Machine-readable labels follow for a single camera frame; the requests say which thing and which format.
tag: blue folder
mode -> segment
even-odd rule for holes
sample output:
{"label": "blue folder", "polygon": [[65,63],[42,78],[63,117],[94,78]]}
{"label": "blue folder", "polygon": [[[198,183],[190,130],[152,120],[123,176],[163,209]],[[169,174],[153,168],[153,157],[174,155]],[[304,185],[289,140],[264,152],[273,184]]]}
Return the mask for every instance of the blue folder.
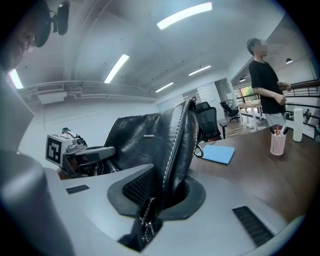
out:
{"label": "blue folder", "polygon": [[203,159],[228,165],[235,152],[231,146],[206,145],[203,148]]}

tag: gray shorts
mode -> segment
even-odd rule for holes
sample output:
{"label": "gray shorts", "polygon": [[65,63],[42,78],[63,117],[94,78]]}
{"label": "gray shorts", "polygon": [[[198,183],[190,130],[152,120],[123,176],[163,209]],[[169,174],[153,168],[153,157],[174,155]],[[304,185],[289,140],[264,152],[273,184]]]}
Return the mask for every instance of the gray shorts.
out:
{"label": "gray shorts", "polygon": [[264,114],[269,126],[286,124],[286,113]]}

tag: black t-shirt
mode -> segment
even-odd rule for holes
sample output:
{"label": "black t-shirt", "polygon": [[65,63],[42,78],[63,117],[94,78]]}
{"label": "black t-shirt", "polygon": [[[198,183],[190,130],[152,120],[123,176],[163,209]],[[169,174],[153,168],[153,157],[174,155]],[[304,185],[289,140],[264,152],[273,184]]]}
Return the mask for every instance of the black t-shirt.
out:
{"label": "black t-shirt", "polygon": [[[253,60],[249,65],[251,76],[251,86],[253,88],[261,87],[269,91],[282,95],[282,91],[277,84],[278,77],[273,68],[267,63],[261,63]],[[277,114],[286,112],[285,106],[279,105],[274,98],[260,95],[261,106],[265,114]]]}

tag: ceiling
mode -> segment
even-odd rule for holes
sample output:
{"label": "ceiling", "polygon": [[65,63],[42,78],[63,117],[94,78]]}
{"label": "ceiling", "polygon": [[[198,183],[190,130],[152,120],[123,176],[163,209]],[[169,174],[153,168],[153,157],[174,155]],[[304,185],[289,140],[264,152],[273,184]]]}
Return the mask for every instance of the ceiling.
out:
{"label": "ceiling", "polygon": [[[50,9],[57,10],[60,2],[49,1]],[[112,83],[154,92],[170,82],[185,83],[188,74],[201,66],[211,65],[204,73],[227,69],[247,39],[268,21],[272,2],[211,0],[211,11],[163,30],[157,27],[164,18],[206,2],[71,0],[67,34],[51,33],[46,45],[34,49],[17,72],[25,87],[61,81],[103,82],[126,54],[129,59]]]}
{"label": "ceiling", "polygon": [[[278,26],[272,32],[272,34],[266,39],[268,43],[268,55],[264,58],[269,64],[273,64],[275,58],[281,52],[282,48],[290,44],[296,36],[302,36],[296,23],[290,18],[288,14],[285,14]],[[246,85],[251,82],[249,74],[249,63],[243,67],[242,71],[231,81],[232,85],[240,86]]]}

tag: black slot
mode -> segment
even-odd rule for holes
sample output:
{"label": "black slot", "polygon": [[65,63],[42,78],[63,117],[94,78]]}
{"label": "black slot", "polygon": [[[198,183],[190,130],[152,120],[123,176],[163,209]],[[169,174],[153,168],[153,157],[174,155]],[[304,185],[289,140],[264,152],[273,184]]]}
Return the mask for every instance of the black slot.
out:
{"label": "black slot", "polygon": [[274,237],[270,230],[247,206],[238,207],[232,209],[232,211],[257,247]]}
{"label": "black slot", "polygon": [[80,185],[80,186],[69,187],[69,188],[66,188],[65,190],[70,195],[70,194],[78,193],[88,189],[89,187],[87,185]]}

